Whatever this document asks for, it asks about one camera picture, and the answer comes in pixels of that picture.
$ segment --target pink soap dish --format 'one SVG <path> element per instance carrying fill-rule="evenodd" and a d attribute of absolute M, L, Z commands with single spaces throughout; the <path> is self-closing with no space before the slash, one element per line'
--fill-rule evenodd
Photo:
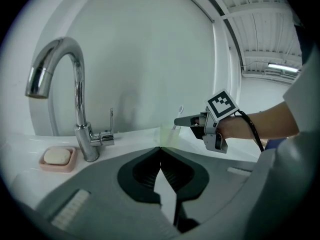
<path fill-rule="evenodd" d="M 52 148 L 64 148 L 66 150 L 69 150 L 70 152 L 70 159 L 69 162 L 65 165 L 55 165 L 55 164 L 49 164 L 46 163 L 44 160 L 45 153 Z M 44 171 L 49 171 L 49 172 L 56 172 L 56 173 L 70 173 L 76 165 L 76 160 L 77 160 L 77 150 L 72 147 L 72 146 L 51 146 L 48 147 L 42 154 L 39 160 L 39 165 L 42 170 Z"/>

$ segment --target ceiling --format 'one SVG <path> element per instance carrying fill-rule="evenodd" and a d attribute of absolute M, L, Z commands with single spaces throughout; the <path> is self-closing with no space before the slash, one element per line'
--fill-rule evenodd
<path fill-rule="evenodd" d="M 242 74 L 292 83 L 299 74 L 268 68 L 268 63 L 301 69 L 301 50 L 287 0 L 220 0 L 235 33 L 243 61 Z"/>

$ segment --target ceiling light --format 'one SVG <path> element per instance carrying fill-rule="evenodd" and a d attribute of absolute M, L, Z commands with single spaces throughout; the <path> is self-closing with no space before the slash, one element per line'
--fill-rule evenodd
<path fill-rule="evenodd" d="M 284 65 L 279 65 L 279 64 L 274 64 L 274 63 L 268 63 L 269 68 L 273 69 L 278 69 L 278 70 L 287 70 L 287 71 L 292 71 L 292 72 L 297 72 L 298 69 L 291 67 L 291 66 L 284 66 Z"/>

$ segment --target faucet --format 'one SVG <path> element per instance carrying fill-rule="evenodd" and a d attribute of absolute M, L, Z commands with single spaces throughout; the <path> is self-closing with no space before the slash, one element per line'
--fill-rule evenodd
<path fill-rule="evenodd" d="M 36 99 L 47 99 L 52 77 L 60 59 L 69 55 L 74 72 L 75 87 L 75 136 L 87 162 L 98 159 L 98 146 L 114 145 L 113 109 L 110 110 L 110 131 L 93 134 L 85 113 L 85 63 L 82 50 L 71 37 L 61 37 L 48 43 L 33 62 L 27 81 L 25 95 Z"/>

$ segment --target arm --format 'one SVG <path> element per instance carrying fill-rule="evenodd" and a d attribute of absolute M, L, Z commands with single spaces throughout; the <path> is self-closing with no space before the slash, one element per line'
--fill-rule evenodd
<path fill-rule="evenodd" d="M 287 104 L 282 102 L 268 110 L 248 114 L 260 139 L 280 139 L 298 134 L 299 129 Z M 218 124 L 217 132 L 223 138 L 254 139 L 254 135 L 242 117 L 227 117 Z"/>

